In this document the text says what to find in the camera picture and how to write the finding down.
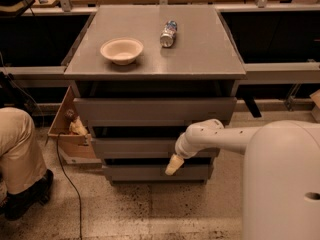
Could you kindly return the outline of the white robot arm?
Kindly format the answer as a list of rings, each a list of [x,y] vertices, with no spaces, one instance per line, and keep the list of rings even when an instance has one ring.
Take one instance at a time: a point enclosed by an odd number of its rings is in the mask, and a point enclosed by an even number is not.
[[[320,126],[283,120],[226,128],[217,119],[190,125],[165,173],[200,151],[244,156],[242,240],[320,240]]]

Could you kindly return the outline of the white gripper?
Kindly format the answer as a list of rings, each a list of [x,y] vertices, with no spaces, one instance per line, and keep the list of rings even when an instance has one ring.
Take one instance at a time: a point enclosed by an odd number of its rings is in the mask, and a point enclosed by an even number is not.
[[[187,133],[183,133],[175,143],[175,152],[177,155],[171,156],[165,170],[168,176],[172,176],[184,164],[184,159],[194,157],[198,153],[197,143]]]

